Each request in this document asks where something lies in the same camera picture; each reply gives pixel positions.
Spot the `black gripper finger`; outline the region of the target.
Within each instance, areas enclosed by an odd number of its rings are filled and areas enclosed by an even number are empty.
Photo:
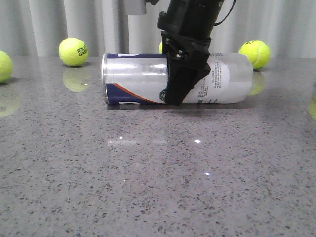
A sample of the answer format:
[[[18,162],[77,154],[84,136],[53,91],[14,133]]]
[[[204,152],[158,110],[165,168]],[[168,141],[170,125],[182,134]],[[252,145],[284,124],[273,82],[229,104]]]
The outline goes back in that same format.
[[[210,53],[201,53],[193,57],[192,67],[194,70],[193,80],[191,82],[191,89],[204,77],[210,73],[210,66],[208,64]]]
[[[190,90],[196,70],[190,65],[193,48],[191,42],[177,34],[161,32],[162,53],[167,57],[168,81],[165,103],[180,105]]]

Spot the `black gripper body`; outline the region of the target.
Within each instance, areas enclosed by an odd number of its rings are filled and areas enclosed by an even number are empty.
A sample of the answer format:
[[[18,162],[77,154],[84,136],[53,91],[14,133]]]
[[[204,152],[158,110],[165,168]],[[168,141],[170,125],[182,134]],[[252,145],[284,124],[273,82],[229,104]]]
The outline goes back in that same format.
[[[172,0],[158,17],[162,52],[185,64],[206,64],[222,0]]]

